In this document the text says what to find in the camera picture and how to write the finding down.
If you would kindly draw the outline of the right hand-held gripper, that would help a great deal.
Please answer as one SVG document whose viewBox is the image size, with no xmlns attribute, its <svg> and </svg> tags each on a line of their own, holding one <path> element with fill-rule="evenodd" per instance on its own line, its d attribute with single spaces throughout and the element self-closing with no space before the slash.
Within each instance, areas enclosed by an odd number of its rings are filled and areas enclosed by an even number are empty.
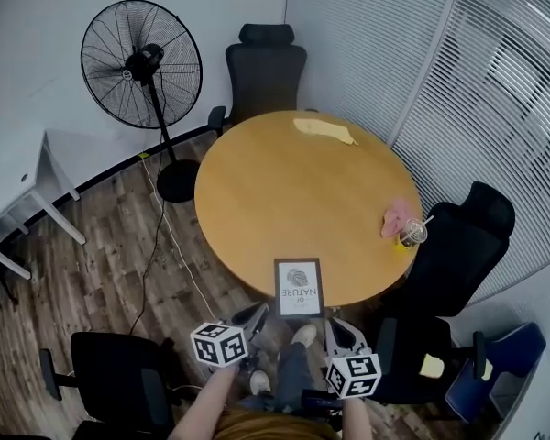
<svg viewBox="0 0 550 440">
<path fill-rule="evenodd" d="M 327 370 L 324 380 L 340 399 L 366 398 L 377 389 L 382 376 L 380 359 L 368 346 L 363 333 L 348 321 L 338 319 L 339 345 L 333 319 L 324 321 Z"/>
</svg>

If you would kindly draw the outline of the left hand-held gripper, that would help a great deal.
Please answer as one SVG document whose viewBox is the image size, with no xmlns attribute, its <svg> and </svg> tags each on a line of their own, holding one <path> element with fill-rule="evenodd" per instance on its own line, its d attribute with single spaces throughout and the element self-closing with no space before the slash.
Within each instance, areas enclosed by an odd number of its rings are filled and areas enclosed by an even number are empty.
<svg viewBox="0 0 550 440">
<path fill-rule="evenodd" d="M 258 353 L 254 342 L 262 331 L 269 311 L 265 302 L 254 302 L 228 319 L 203 323 L 190 334 L 198 362 L 208 367 L 228 367 Z"/>
</svg>

